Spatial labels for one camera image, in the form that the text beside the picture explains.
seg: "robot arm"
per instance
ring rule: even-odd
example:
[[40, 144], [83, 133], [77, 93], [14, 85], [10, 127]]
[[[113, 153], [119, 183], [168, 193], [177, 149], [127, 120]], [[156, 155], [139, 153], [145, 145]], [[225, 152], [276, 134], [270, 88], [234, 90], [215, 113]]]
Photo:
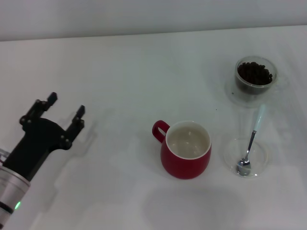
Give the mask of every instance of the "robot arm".
[[20, 119], [25, 135], [0, 166], [0, 229], [29, 189], [30, 181], [47, 156], [54, 150], [69, 150], [84, 128], [84, 121], [81, 120], [85, 113], [83, 105], [67, 130], [41, 118], [57, 99], [57, 94], [53, 92], [47, 101], [36, 100]]

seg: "coffee beans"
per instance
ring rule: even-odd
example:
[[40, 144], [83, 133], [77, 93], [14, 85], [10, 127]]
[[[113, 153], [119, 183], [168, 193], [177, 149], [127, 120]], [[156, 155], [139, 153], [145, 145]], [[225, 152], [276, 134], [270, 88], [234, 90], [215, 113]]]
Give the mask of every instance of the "coffee beans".
[[243, 62], [237, 70], [241, 78], [251, 84], [267, 85], [272, 82], [272, 74], [269, 70], [256, 62]]

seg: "glass saucer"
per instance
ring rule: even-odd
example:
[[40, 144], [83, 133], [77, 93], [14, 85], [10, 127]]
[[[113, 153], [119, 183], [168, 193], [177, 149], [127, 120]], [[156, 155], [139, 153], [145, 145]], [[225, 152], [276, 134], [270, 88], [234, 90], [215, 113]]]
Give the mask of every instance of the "glass saucer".
[[238, 164], [238, 162], [245, 157], [248, 144], [249, 138], [237, 138], [230, 140], [228, 143], [226, 143], [223, 159], [227, 168], [234, 174], [245, 178], [253, 178], [259, 176], [264, 171], [269, 157], [266, 149], [260, 143], [254, 140], [248, 155], [251, 168], [245, 169], [247, 170], [247, 175], [242, 176], [239, 173], [241, 166]]

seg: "white table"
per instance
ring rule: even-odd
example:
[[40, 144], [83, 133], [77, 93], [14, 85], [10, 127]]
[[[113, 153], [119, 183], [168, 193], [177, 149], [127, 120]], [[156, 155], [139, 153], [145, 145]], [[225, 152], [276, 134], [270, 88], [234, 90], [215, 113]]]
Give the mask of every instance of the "white table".
[[[224, 91], [248, 55], [270, 59], [282, 79], [257, 136], [271, 158], [256, 179], [235, 176], [221, 157], [226, 139], [251, 132], [255, 109]], [[306, 229], [306, 60], [307, 26], [1, 42], [1, 148], [22, 138], [18, 120], [35, 99], [57, 92], [44, 116], [63, 127], [86, 106], [72, 149], [49, 156], [5, 229]], [[159, 119], [209, 129], [201, 176], [163, 169], [151, 134]]]

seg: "spoon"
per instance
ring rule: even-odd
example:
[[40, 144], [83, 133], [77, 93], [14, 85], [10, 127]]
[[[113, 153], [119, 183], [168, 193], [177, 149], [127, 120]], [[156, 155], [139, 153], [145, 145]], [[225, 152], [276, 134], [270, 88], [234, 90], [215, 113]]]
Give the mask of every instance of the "spoon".
[[251, 137], [250, 137], [250, 141], [249, 141], [248, 150], [246, 152], [246, 155], [245, 155], [245, 157], [243, 157], [238, 162], [238, 166], [236, 167], [238, 173], [241, 176], [248, 176], [249, 173], [250, 173], [251, 167], [250, 167], [250, 161], [248, 159], [248, 154], [250, 153], [250, 148], [251, 148], [251, 145], [253, 144], [253, 140], [255, 138], [255, 135], [256, 135], [257, 131], [259, 130], [260, 123], [262, 121], [265, 109], [266, 109], [265, 105], [262, 104], [259, 108], [259, 111], [258, 111], [257, 120], [256, 120], [256, 123], [254, 125], [253, 132], [251, 133]]

